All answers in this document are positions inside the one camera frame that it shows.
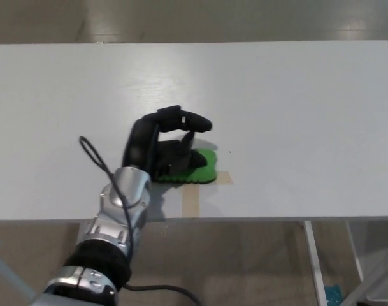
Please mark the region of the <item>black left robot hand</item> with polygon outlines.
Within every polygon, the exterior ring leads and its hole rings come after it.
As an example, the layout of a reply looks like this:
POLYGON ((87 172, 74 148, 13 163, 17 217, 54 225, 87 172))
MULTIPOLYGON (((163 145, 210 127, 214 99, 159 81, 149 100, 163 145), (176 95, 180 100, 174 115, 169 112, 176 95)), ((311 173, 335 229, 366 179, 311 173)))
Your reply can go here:
POLYGON ((131 129, 122 166, 147 172, 152 181, 209 184, 217 178, 216 153, 193 148, 196 133, 212 130, 212 122, 175 105, 138 119, 131 129))

